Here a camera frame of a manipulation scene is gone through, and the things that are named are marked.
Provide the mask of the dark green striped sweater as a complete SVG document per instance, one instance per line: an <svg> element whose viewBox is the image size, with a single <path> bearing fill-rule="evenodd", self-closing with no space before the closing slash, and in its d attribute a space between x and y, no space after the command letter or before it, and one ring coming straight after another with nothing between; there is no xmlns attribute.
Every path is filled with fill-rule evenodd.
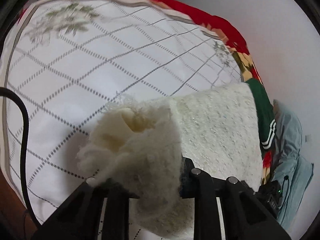
<svg viewBox="0 0 320 240"><path fill-rule="evenodd" d="M246 83L252 92L257 111L260 148L262 151L269 151L273 146L276 134L273 106L264 86L257 79L249 79Z"/></svg>

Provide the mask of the light blue garment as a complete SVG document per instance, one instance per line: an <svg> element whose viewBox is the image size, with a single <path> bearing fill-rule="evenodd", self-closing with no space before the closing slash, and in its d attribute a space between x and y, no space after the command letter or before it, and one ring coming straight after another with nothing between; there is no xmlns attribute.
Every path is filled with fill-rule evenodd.
<svg viewBox="0 0 320 240"><path fill-rule="evenodd" d="M278 181L283 187L283 199L279 202L277 221L289 231L313 178L313 163L300 154L303 129L296 114L279 100L273 101L273 110L276 120L276 148L272 180Z"/></svg>

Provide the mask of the red floral bed blanket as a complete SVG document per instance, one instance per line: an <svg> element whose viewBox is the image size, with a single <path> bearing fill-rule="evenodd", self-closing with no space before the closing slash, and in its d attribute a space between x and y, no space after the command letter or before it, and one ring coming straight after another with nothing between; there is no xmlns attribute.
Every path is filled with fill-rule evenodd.
<svg viewBox="0 0 320 240"><path fill-rule="evenodd" d="M224 18L176 0L39 0L15 25L5 86L28 111L26 171L17 170L22 126L18 110L6 105L10 172L29 189L77 186L101 172L100 163L79 164L77 153L113 106L105 142L118 150L134 132L152 129L141 104L169 96L199 95L229 86L241 94L221 95L208 124L187 135L183 155L215 177L236 176L259 187L261 161L273 145L273 106L260 82L242 35Z"/></svg>

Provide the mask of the white fluffy sweater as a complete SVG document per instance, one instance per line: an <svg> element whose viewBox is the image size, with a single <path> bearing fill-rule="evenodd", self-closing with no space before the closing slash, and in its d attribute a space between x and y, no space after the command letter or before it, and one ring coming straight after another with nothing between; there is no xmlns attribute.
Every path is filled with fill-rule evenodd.
<svg viewBox="0 0 320 240"><path fill-rule="evenodd" d="M111 103L77 154L78 168L97 171L137 195L130 220L166 239L191 239L194 201L179 190L183 158L211 176L234 176L257 190L262 157L257 111L246 83L185 96Z"/></svg>

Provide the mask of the white quilted bed cover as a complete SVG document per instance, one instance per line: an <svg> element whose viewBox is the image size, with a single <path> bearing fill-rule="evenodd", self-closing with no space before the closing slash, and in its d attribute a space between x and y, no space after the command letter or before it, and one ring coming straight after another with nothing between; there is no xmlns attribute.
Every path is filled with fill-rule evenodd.
<svg viewBox="0 0 320 240"><path fill-rule="evenodd" d="M227 20L175 0L40 0L7 35L1 86L29 116L26 181L43 223L88 177L76 153L109 102L240 82Z"/></svg>

